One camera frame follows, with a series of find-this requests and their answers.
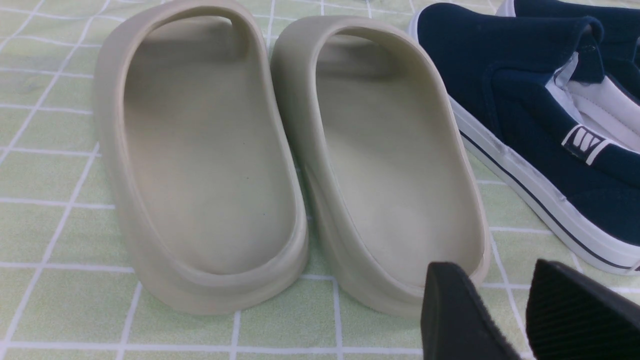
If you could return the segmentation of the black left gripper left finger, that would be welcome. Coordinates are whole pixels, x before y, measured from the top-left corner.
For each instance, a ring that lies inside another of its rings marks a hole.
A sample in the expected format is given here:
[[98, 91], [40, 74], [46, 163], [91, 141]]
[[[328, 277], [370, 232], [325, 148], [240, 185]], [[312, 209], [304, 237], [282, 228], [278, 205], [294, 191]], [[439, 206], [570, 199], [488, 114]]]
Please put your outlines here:
[[452, 262], [427, 267], [420, 320], [425, 360], [519, 360], [469, 276]]

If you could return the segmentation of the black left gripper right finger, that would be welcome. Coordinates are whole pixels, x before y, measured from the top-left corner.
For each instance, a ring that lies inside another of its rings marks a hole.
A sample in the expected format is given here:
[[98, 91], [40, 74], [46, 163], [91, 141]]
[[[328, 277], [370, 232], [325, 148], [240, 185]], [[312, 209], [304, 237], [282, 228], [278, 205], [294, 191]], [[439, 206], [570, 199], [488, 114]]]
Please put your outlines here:
[[538, 259], [526, 303], [538, 360], [637, 360], [640, 308], [562, 262]]

